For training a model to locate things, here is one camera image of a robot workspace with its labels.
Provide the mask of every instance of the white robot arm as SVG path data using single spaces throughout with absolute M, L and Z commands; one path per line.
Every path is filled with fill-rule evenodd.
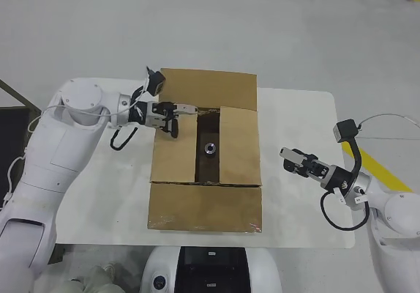
M 285 170 L 311 177 L 327 190 L 321 197 L 320 205 L 333 227 L 353 231 L 368 225 L 372 262 L 385 293 L 420 293 L 420 195 L 384 191 L 376 178 L 359 171 L 361 153 L 354 140 L 358 130 L 353 120 L 337 123 L 334 133 L 338 142 L 347 141 L 352 148 L 355 157 L 352 172 L 327 165 L 316 156 L 297 149 L 283 148 L 280 156 L 284 158 Z M 333 223 L 323 207 L 325 197 L 331 193 L 352 210 L 365 209 L 364 220 L 359 225 L 347 228 Z M 400 237 L 382 237 L 379 222 L 400 234 Z
M 23 176 L 0 212 L 0 292 L 32 292 L 55 245 L 59 205 L 108 122 L 138 122 L 177 138 L 178 115 L 195 114 L 194 106 L 138 101 L 144 92 L 158 94 L 164 80 L 149 70 L 146 90 L 133 96 L 104 92 L 88 78 L 57 91 L 28 143 Z

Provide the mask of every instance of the floor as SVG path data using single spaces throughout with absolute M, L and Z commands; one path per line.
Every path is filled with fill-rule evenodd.
M 261 87 L 331 92 L 339 119 L 392 112 L 420 123 L 420 3 L 0 1 L 0 77 L 41 108 L 69 78 L 139 79 L 146 65 L 256 73 Z M 11 105 L 0 92 L 0 106 Z M 420 193 L 420 132 L 411 123 L 377 118 L 360 136 L 360 147 Z M 347 155 L 345 164 L 353 165 Z M 110 260 L 122 263 L 133 292 L 150 251 L 71 247 L 36 292 Z M 363 229 L 349 250 L 271 252 L 284 292 L 381 292 Z

